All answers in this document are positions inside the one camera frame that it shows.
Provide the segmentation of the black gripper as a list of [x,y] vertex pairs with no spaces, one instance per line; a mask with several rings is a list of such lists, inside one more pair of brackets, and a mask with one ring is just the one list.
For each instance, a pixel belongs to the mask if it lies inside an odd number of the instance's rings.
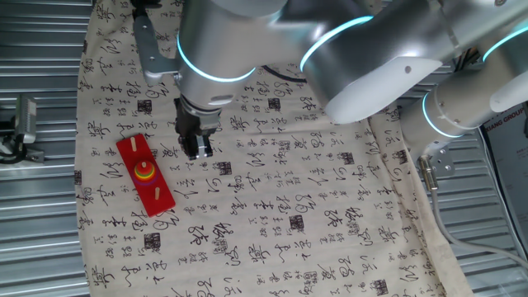
[[213,155],[209,136],[219,127],[219,108],[203,109],[191,104],[185,97],[174,100],[177,109],[176,132],[178,143],[190,160]]

